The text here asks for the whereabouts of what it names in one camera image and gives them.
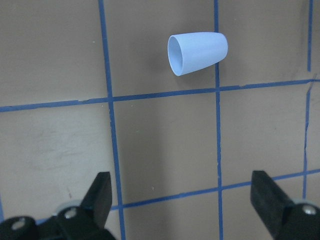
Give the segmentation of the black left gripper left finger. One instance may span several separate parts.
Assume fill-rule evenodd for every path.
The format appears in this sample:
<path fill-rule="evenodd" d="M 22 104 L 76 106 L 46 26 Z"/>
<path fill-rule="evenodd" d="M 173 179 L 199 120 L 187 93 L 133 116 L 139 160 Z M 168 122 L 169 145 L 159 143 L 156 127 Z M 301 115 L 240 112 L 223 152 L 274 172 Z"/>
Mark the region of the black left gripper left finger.
<path fill-rule="evenodd" d="M 41 224 L 15 216 L 0 224 L 2 240 L 114 240 L 105 228 L 112 206 L 109 172 L 99 172 L 79 205 L 68 206 Z"/>

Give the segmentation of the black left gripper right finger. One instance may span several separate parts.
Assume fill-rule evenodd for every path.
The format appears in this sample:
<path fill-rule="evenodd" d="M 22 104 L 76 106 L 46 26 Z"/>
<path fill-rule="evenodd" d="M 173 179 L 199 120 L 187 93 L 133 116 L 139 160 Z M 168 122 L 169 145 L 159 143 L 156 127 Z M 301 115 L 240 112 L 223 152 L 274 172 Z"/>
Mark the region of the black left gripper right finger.
<path fill-rule="evenodd" d="M 290 198 L 263 170 L 251 174 L 250 202 L 274 240 L 320 238 L 320 207 Z"/>

